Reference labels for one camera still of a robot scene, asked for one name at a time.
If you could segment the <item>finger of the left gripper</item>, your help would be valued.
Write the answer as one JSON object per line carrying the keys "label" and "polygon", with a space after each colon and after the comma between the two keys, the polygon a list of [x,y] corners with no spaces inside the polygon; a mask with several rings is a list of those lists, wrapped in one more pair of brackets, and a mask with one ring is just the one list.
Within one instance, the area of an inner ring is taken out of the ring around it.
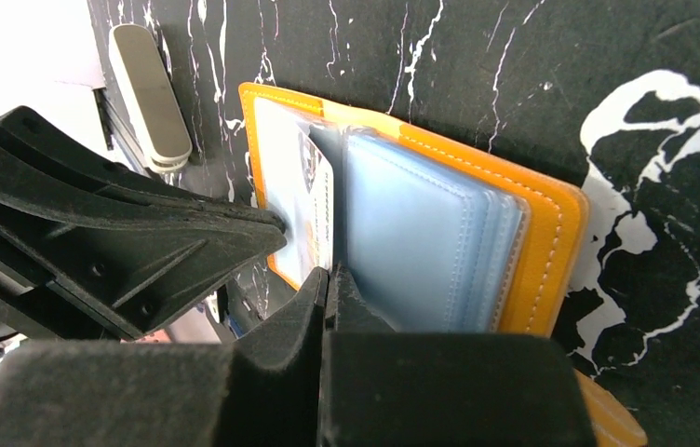
{"label": "finger of the left gripper", "polygon": [[133,204],[225,204],[136,173],[90,151],[34,109],[0,115],[0,147],[46,175]]}
{"label": "finger of the left gripper", "polygon": [[283,227],[129,172],[46,173],[0,145],[0,264],[24,280],[0,317],[31,336],[137,339],[282,248]]}

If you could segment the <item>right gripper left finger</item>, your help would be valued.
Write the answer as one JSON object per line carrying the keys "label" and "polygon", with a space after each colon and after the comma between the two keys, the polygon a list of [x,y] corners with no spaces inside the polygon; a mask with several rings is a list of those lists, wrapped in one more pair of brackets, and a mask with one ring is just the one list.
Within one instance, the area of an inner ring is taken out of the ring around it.
{"label": "right gripper left finger", "polygon": [[312,446],[329,275],[230,344],[30,342],[0,364],[0,446]]}

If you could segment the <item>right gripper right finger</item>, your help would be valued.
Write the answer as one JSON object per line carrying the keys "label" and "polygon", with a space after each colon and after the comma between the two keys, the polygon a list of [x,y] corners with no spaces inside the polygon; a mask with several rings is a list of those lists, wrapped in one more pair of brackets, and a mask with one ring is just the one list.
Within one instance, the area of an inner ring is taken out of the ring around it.
{"label": "right gripper right finger", "polygon": [[337,265],[324,336],[328,446],[593,446],[560,348],[512,333],[395,332]]}

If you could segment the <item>silver VIP credit card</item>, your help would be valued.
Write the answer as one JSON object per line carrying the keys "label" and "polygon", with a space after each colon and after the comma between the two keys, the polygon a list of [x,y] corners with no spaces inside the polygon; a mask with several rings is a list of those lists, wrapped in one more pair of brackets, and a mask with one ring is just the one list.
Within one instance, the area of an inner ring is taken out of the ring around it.
{"label": "silver VIP credit card", "polygon": [[334,172],[310,136],[312,122],[278,102],[253,102],[251,161],[258,204],[282,219],[286,245],[270,268],[298,290],[310,272],[333,265]]}

